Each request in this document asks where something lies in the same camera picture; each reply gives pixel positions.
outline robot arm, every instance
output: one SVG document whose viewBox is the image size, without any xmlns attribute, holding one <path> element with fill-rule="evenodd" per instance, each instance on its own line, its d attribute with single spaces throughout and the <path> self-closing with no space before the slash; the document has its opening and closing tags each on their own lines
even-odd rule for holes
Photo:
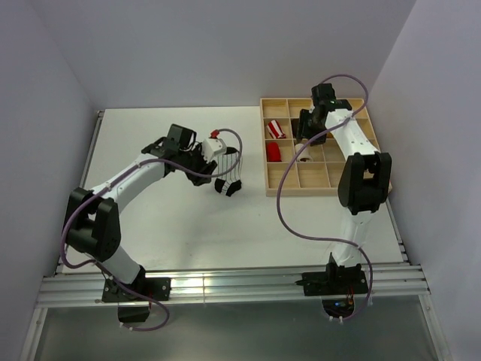
<svg viewBox="0 0 481 361">
<path fill-rule="evenodd" d="M 321 83 L 312 88 L 313 104 L 302 110 L 296 138 L 311 139 L 323 144 L 327 129 L 336 139 L 346 159 L 337 186 L 337 195 L 344 207 L 341 238 L 361 247 L 366 242 L 368 224 L 387 200 L 392 160 L 373 146 L 353 117 L 346 100 L 336 99 L 332 85 Z M 368 293 L 367 279 L 361 266 L 361 252 L 353 244 L 336 242 L 325 272 L 304 273 L 296 284 L 304 287 L 306 296 L 347 294 L 347 298 L 323 300 L 331 317 L 347 317 L 354 312 L 353 294 Z"/>
<path fill-rule="evenodd" d="M 195 136 L 190 129 L 172 125 L 167 137 L 145 147 L 133 163 L 107 182 L 91 190 L 74 190 L 68 201 L 65 222 L 85 201 L 103 193 L 72 223 L 66 244 L 88 254 L 117 280 L 141 293 L 145 270 L 120 245 L 119 215 L 150 184 L 175 171 L 173 166 L 158 159 L 175 162 L 201 174 L 213 173 L 217 166 L 213 158 L 224 154 L 226 145 L 216 134 L 195 145 Z M 186 175 L 195 186 L 210 183 L 210 178 Z"/>
<path fill-rule="evenodd" d="M 341 238 L 362 246 L 366 242 L 369 222 L 387 199 L 391 157 L 388 153 L 380 153 L 369 142 L 352 116 L 351 105 L 346 100 L 336 99 L 331 84 L 321 83 L 312 88 L 312 100 L 311 109 L 301 111 L 298 140 L 312 138 L 351 118 L 331 134 L 346 159 L 338 185 L 339 200 L 344 206 Z M 323 144 L 325 140 L 326 137 L 320 138 L 315 144 Z M 339 265 L 352 266 L 361 261 L 359 251 L 348 244 L 336 244 L 333 254 Z"/>
<path fill-rule="evenodd" d="M 347 117 L 352 116 L 352 111 L 347 109 L 337 109 L 327 114 L 325 127 L 331 128 L 342 123 Z M 366 242 L 366 234 L 368 231 L 368 225 L 375 215 L 375 212 L 379 208 L 379 205 L 387 198 L 387 189 L 389 186 L 389 174 L 391 169 L 391 159 L 387 153 L 380 154 L 379 150 L 372 145 L 366 135 L 363 133 L 357 120 L 352 118 L 345 126 L 335 129 L 331 132 L 342 151 L 344 158 L 348 162 L 346 167 L 350 174 L 343 174 L 341 182 L 339 184 L 339 197 L 341 204 L 345 207 L 343 210 L 342 222 L 341 222 L 341 238 L 355 242 L 360 247 Z M 351 181 L 355 181 L 355 174 L 352 173 L 352 162 L 364 162 L 362 169 L 362 181 L 356 182 L 357 188 L 361 190 L 362 182 L 368 174 L 374 174 L 373 177 L 379 177 L 383 175 L 383 179 L 380 183 L 372 184 L 375 182 L 373 178 L 368 178 L 365 189 L 365 200 L 363 205 L 354 207 L 356 203 L 352 200 L 349 203 L 350 188 L 356 187 L 354 184 L 350 184 Z M 383 172 L 376 169 L 377 163 L 383 163 Z M 336 259 L 339 265 L 353 266 L 361 262 L 361 254 L 354 247 L 348 244 L 336 244 L 333 251 L 334 259 Z"/>
</svg>

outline wooden tray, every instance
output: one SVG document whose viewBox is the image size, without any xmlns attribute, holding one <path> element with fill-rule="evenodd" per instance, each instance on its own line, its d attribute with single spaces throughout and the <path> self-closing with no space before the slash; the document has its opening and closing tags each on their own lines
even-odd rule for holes
<svg viewBox="0 0 481 361">
<path fill-rule="evenodd" d="M 347 99 L 356 110 L 362 99 Z M 275 196 L 287 165 L 295 154 L 295 130 L 301 109 L 309 109 L 310 99 L 261 99 L 262 142 L 265 170 L 266 196 Z M 379 149 L 368 110 L 363 109 L 355 116 L 359 126 L 369 141 Z M 286 134 L 286 139 L 273 139 L 266 129 L 271 120 L 277 120 Z M 268 162 L 266 145 L 275 142 L 279 145 L 282 162 Z M 313 162 L 296 162 L 284 182 L 283 196 L 335 196 L 337 185 L 346 163 L 337 142 L 328 134 L 323 145 L 309 147 Z"/>
</svg>

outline sock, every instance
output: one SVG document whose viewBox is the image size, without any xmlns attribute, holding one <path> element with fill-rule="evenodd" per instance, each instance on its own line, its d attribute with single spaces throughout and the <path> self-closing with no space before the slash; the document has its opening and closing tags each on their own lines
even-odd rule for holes
<svg viewBox="0 0 481 361">
<path fill-rule="evenodd" d="M 234 147 L 227 147 L 225 154 L 217 158 L 218 173 L 222 173 L 231 168 L 239 155 L 239 151 Z M 242 188 L 241 182 L 242 159 L 228 174 L 221 175 L 214 182 L 214 188 L 220 194 L 230 197 Z"/>
</svg>

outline purple cable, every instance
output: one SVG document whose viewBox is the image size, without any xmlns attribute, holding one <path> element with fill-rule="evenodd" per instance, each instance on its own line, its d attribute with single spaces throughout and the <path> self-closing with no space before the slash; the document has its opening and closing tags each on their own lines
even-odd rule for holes
<svg viewBox="0 0 481 361">
<path fill-rule="evenodd" d="M 202 177 L 202 178 L 216 178 L 216 177 L 220 177 L 221 175 L 224 175 L 224 174 L 228 174 L 230 171 L 232 171 L 233 169 L 235 169 L 235 167 L 237 166 L 237 164 L 240 162 L 241 160 L 241 156 L 242 156 L 242 150 L 243 150 L 243 145 L 242 145 L 242 139 L 241 137 L 239 136 L 238 133 L 236 133 L 234 130 L 232 129 L 227 129 L 227 128 L 222 128 L 222 129 L 217 129 L 219 132 L 229 132 L 231 134 L 233 134 L 236 138 L 237 138 L 237 141 L 239 142 L 239 153 L 237 155 L 237 159 L 235 160 L 234 164 L 232 164 L 232 167 L 227 169 L 226 171 L 223 171 L 222 173 L 219 173 L 219 174 L 202 174 L 202 173 L 197 173 L 196 171 L 191 171 L 190 169 L 186 168 L 186 167 L 183 167 L 181 166 L 180 164 L 177 164 L 175 162 L 172 162 L 171 160 L 167 160 L 167 159 L 148 159 L 148 160 L 144 160 L 143 162 L 140 162 L 138 165 L 134 165 L 132 166 L 131 168 L 127 169 L 126 171 L 124 171 L 119 177 L 115 178 L 111 183 L 110 183 L 110 188 L 112 187 L 115 187 L 119 182 L 123 181 L 124 179 L 126 179 L 130 174 L 134 173 L 135 171 L 137 171 L 140 167 L 143 167 L 144 165 L 146 164 L 150 164 L 150 163 L 165 163 L 165 164 L 169 164 L 169 165 L 172 165 L 173 167 L 181 170 L 181 171 L 184 171 L 185 173 L 190 173 L 190 174 L 193 174 L 197 177 Z M 156 329 L 160 329 L 162 328 L 163 326 L 165 326 L 165 324 L 168 322 L 168 319 L 170 317 L 170 312 L 168 310 L 167 307 L 165 307 L 165 305 L 163 305 L 161 302 L 159 301 L 156 301 L 155 299 L 152 299 L 148 296 L 145 296 L 145 295 L 142 295 L 140 293 L 137 293 L 133 290 L 130 290 L 129 288 L 127 288 L 124 284 L 122 284 L 122 282 L 120 282 L 117 278 L 115 278 L 113 275 L 110 274 L 110 272 L 98 261 L 96 261 L 95 259 L 89 259 L 87 261 L 83 261 L 81 263 L 78 263 L 76 265 L 70 263 L 68 260 L 67 260 L 67 253 L 65 252 L 65 248 L 66 248 L 66 242 L 67 242 L 67 235 L 68 235 L 68 231 L 70 230 L 71 226 L 72 226 L 72 223 L 74 222 L 74 220 L 78 217 L 78 215 L 80 214 L 80 212 L 82 212 L 85 208 L 87 208 L 90 204 L 92 204 L 96 199 L 102 197 L 106 192 L 108 192 L 109 188 L 105 187 L 103 190 L 101 190 L 100 192 L 96 193 L 95 195 L 93 195 L 92 197 L 90 197 L 87 201 L 85 201 L 84 203 L 82 203 L 75 211 L 74 213 L 72 213 L 72 215 L 68 218 L 67 222 L 65 223 L 64 227 L 63 227 L 63 230 L 62 230 L 62 239 L 61 239 L 61 244 L 60 244 L 60 258 L 62 259 L 62 262 L 64 265 L 66 265 L 67 267 L 69 268 L 80 268 L 80 267 L 83 267 L 85 265 L 88 265 L 89 263 L 93 263 L 95 264 L 97 267 L 99 267 L 105 274 L 111 276 L 113 278 L 113 280 L 115 281 L 115 283 L 117 284 L 117 286 L 119 286 L 124 292 L 127 292 L 127 293 L 130 293 L 131 295 L 135 296 L 135 297 L 138 297 L 139 299 L 143 299 L 145 301 L 148 301 L 148 302 L 152 302 L 156 305 L 158 305 L 162 310 L 165 311 L 165 319 L 157 326 L 154 326 L 154 327 L 145 327 L 145 328 L 142 328 L 142 327 L 134 327 L 134 326 L 129 326 L 129 325 L 125 325 L 123 324 L 123 326 L 127 329 L 131 329 L 132 331 L 139 331 L 139 332 L 145 332 L 145 331 L 155 331 Z"/>
<path fill-rule="evenodd" d="M 287 174 L 289 173 L 289 170 L 292 168 L 292 166 L 294 165 L 295 161 L 297 160 L 297 158 L 301 155 L 301 153 L 304 151 L 304 149 L 306 149 L 309 144 L 311 144 L 313 141 L 315 141 L 316 139 L 319 139 L 321 138 L 323 135 L 326 135 L 327 133 L 329 132 L 332 132 L 333 130 L 335 129 L 339 129 L 340 127 L 342 126 L 345 126 L 351 119 L 352 117 L 354 117 L 357 113 L 359 113 L 360 111 L 362 111 L 365 107 L 366 107 L 366 104 L 368 103 L 368 99 L 369 99 L 369 91 L 368 91 L 368 88 L 357 78 L 357 77 L 353 77 L 352 75 L 349 75 L 349 74 L 336 74 L 336 75 L 332 75 L 330 77 L 327 77 L 326 79 L 324 79 L 321 83 L 325 83 L 327 80 L 330 80 L 334 77 L 348 77 L 349 79 L 353 79 L 355 80 L 357 83 L 359 83 L 359 85 L 362 86 L 362 89 L 364 90 L 365 92 L 365 99 L 364 99 L 364 103 L 362 104 L 362 106 L 357 110 L 357 111 L 354 111 L 352 113 L 352 116 L 349 117 L 349 118 L 346 118 L 342 123 L 339 123 L 337 124 L 336 126 L 332 126 L 331 128 L 329 129 L 326 129 L 325 131 L 323 132 L 320 132 L 319 134 L 317 135 L 314 135 L 311 139 L 309 139 L 306 144 L 304 144 L 301 149 L 298 150 L 298 152 L 294 155 L 294 157 L 292 158 L 292 160 L 290 161 L 290 163 L 287 165 L 287 169 L 284 171 L 284 174 L 283 176 L 280 178 L 280 182 L 279 182 L 279 188 L 277 189 L 277 196 L 276 196 L 276 206 L 277 206 L 277 216 L 279 217 L 279 220 L 280 222 L 283 224 L 283 226 L 289 231 L 291 232 L 293 235 L 299 237 L 299 238 L 303 238 L 303 239 L 307 239 L 309 241 L 328 241 L 328 242 L 337 242 L 337 243 L 344 243 L 344 244 L 349 244 L 353 247 L 356 247 L 359 252 L 361 252 L 362 256 L 366 259 L 366 262 L 368 263 L 368 268 L 369 268 L 369 285 L 368 285 L 368 294 L 366 295 L 366 298 L 365 298 L 365 301 L 362 303 L 361 307 L 359 309 L 356 309 L 350 316 L 344 318 L 344 320 L 349 320 L 351 318 L 353 318 L 355 315 L 357 315 L 359 312 L 361 312 L 364 308 L 366 308 L 369 304 L 369 298 L 371 297 L 371 293 L 372 293 L 372 290 L 373 290 L 373 265 L 371 263 L 371 261 L 369 260 L 369 257 L 368 255 L 365 253 L 365 251 L 359 247 L 358 244 L 356 244 L 355 242 L 352 242 L 352 241 L 348 241 L 346 239 L 342 239 L 342 238 L 331 238 L 331 237 L 313 237 L 313 236 L 309 236 L 309 235 L 303 235 L 299 232 L 296 232 L 294 229 L 292 229 L 291 227 L 289 227 L 289 225 L 286 223 L 286 221 L 284 220 L 284 217 L 282 215 L 282 211 L 280 209 L 280 194 L 282 192 L 282 188 L 283 188 L 283 185 L 284 185 L 284 182 L 286 181 L 286 178 L 287 178 Z"/>
</svg>

